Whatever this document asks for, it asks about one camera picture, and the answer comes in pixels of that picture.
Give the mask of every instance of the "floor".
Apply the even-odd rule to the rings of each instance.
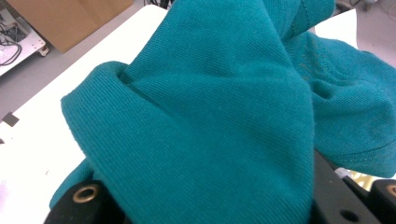
[[[0,76],[0,119],[24,105],[143,6],[143,0],[134,0],[131,7],[66,53],[49,45],[50,53],[46,57],[34,54]]]
[[[51,53],[47,57],[33,55],[1,76],[0,118],[20,108],[143,6],[143,0],[134,0],[131,7],[66,53],[49,46]],[[389,19],[380,5],[367,12],[358,11],[357,20],[359,49],[371,51],[396,67],[396,21]]]

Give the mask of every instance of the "teal sweater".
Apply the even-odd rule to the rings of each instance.
[[[134,223],[304,223],[314,147],[393,175],[396,71],[307,32],[333,7],[177,0],[131,64],[97,66],[62,99],[87,159],[51,205],[95,178]]]

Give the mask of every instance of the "white work surface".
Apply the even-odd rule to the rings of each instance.
[[[14,127],[0,123],[5,141],[0,145],[0,223],[43,223],[52,194],[84,158],[64,121],[60,100],[99,63],[131,63],[165,14],[159,7],[144,7],[16,111],[20,121]],[[348,32],[336,32],[327,23],[317,27],[317,34],[356,47],[356,13],[341,16],[352,18]]]

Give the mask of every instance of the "knitted texture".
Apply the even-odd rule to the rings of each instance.
[[[177,0],[131,64],[63,98],[87,159],[52,204],[92,169],[134,223],[305,223],[314,147],[393,175],[396,72],[306,32],[333,7]]]

